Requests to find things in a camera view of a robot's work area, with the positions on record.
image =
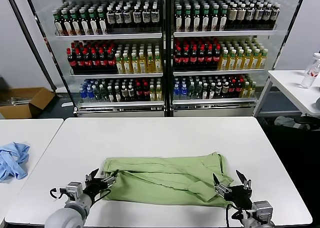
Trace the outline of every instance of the white wall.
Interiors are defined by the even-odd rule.
[[[320,50],[319,0],[303,0],[276,70],[304,70]]]
[[[0,88],[51,89],[8,0],[0,0],[0,21]]]

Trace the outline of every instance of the green shirt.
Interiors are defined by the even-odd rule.
[[[110,158],[104,165],[109,174],[119,170],[106,200],[158,205],[203,205],[225,207],[217,194],[213,173],[228,186],[226,162],[216,152],[206,156],[175,158]]]

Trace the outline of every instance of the cardboard box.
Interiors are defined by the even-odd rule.
[[[5,119],[29,119],[39,115],[55,94],[43,87],[0,90],[0,101],[8,101],[11,97],[32,100],[29,104],[0,106],[0,114]]]

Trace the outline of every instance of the white table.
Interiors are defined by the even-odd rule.
[[[253,115],[258,116],[271,86],[275,85],[302,112],[302,115],[320,116],[320,109],[316,107],[316,101],[320,98],[320,78],[316,78],[309,89],[300,86],[303,79],[304,70],[269,70],[269,79]]]
[[[65,197],[49,191],[103,165],[107,157],[186,157],[217,151],[227,160],[229,175],[236,169],[252,179],[252,200],[273,206],[277,226],[312,222],[266,135],[253,117],[68,118],[52,140],[5,216],[14,224],[43,225]],[[86,227],[226,227],[220,207],[153,205],[125,201],[97,202]],[[236,220],[230,226],[239,227]]]
[[[30,146],[29,159],[24,167],[28,176],[23,179],[8,177],[0,182],[0,227],[11,203],[26,183],[31,172],[59,130],[63,119],[0,119],[0,146],[11,142]]]

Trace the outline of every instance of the blue cloth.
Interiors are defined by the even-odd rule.
[[[12,142],[0,146],[0,182],[4,181],[10,174],[18,180],[28,175],[19,164],[27,162],[30,146]]]

